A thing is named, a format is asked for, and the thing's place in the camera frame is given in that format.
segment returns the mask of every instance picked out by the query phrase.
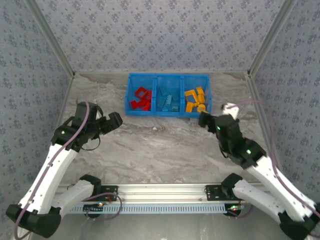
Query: marble surface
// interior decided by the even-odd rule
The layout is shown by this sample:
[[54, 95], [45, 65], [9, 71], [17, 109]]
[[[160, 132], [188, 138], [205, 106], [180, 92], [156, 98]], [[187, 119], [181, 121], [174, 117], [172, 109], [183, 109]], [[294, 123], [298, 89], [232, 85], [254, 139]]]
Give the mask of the marble surface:
[[[251, 98], [244, 74], [210, 74], [212, 114], [221, 114], [223, 103], [239, 103]], [[221, 182], [230, 173], [248, 181], [254, 177], [225, 159], [216, 137], [198, 126], [196, 119], [133, 117], [125, 115], [124, 98], [128, 73], [77, 74], [72, 83], [63, 119], [73, 116], [76, 100], [101, 106], [105, 115], [118, 112], [123, 124], [101, 137], [94, 151], [81, 151], [70, 164], [62, 184], [75, 183], [91, 174], [103, 183], [208, 183]], [[266, 148], [253, 105], [239, 112], [244, 136]], [[98, 140], [85, 148], [93, 148]]]

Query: blue bin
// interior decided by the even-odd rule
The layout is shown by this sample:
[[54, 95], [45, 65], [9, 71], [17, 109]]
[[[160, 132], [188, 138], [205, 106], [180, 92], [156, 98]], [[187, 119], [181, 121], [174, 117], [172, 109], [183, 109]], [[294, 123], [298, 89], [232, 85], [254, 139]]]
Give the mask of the blue bin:
[[[135, 96], [138, 88], [152, 90], [151, 109], [133, 109], [130, 102], [140, 99]], [[124, 108], [128, 116], [158, 116], [176, 118], [198, 118], [200, 113], [194, 107], [186, 112], [185, 91], [202, 87], [207, 112], [212, 109], [210, 78], [206, 74], [165, 74], [165, 73], [130, 73], [126, 89]]]

